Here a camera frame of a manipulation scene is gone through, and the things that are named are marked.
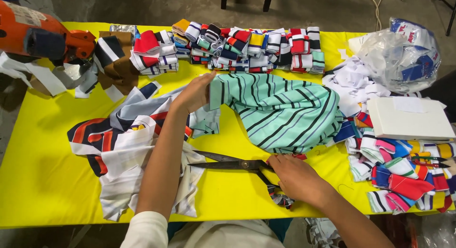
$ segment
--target gray floor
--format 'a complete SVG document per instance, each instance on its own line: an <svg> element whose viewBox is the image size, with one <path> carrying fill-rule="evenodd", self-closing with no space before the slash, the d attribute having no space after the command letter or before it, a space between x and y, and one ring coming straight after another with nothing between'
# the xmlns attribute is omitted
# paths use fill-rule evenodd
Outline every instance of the gray floor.
<svg viewBox="0 0 456 248"><path fill-rule="evenodd" d="M375 6L371 0L272 0L267 13L262 12L263 0L228 0L226 10L220 9L220 0L20 0L19 3L62 21L169 26L186 18L221 27L288 29L319 26L322 31L333 32L375 30ZM383 0L380 6L384 28L388 26L390 17L398 17L420 23L435 33L442 56L439 76L456 68L456 28L453 35L445 36L450 16L450 9L436 0ZM23 83L0 78L0 159L3 158L25 91ZM79 247L116 247L126 228L126 224L94 226ZM65 247L73 229L66 226L2 230L0 248ZM293 220L285 246L310 247L303 219Z"/></svg>

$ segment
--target orange machine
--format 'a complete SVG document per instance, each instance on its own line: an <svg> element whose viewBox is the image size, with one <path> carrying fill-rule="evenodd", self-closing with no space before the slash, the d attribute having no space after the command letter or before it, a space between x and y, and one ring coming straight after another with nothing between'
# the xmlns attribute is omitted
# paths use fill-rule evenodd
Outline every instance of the orange machine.
<svg viewBox="0 0 456 248"><path fill-rule="evenodd" d="M90 58L95 44L89 31L69 31L50 15L0 0L0 49L5 52L49 58L57 66Z"/></svg>

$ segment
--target printed label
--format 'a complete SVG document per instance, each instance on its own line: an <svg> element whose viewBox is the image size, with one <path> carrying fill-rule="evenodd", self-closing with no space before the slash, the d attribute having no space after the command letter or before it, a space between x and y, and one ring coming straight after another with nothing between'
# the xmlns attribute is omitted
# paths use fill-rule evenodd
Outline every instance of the printed label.
<svg viewBox="0 0 456 248"><path fill-rule="evenodd" d="M17 23L28 24L41 27L41 20L46 20L46 17L35 10L31 10L24 6L17 6L15 4L3 1L14 13Z"/></svg>

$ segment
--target white cable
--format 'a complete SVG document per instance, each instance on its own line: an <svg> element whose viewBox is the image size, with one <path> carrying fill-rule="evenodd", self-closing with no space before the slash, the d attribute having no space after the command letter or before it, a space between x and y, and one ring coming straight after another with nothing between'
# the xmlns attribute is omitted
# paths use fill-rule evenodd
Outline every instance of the white cable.
<svg viewBox="0 0 456 248"><path fill-rule="evenodd" d="M380 31L382 29L382 23L380 22L380 10L379 6L380 3L382 3L382 0L379 0L379 3L375 2L375 0L372 0L374 5L375 5L375 18L377 18L377 23L375 25L375 31Z"/></svg>

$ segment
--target scissor handle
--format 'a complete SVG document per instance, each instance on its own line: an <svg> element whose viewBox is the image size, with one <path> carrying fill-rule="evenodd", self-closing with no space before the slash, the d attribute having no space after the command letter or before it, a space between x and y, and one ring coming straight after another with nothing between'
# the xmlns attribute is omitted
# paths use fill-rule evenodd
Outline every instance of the scissor handle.
<svg viewBox="0 0 456 248"><path fill-rule="evenodd" d="M289 198L286 195L276 194L275 189L280 189L280 186L272 184L271 181L269 181L268 178L266 178L266 176L261 172L261 170L257 169L255 170L255 173L266 184L266 187L268 188L268 194L274 203L277 205L283 205L287 210L290 210L291 205L295 202L294 199Z"/></svg>

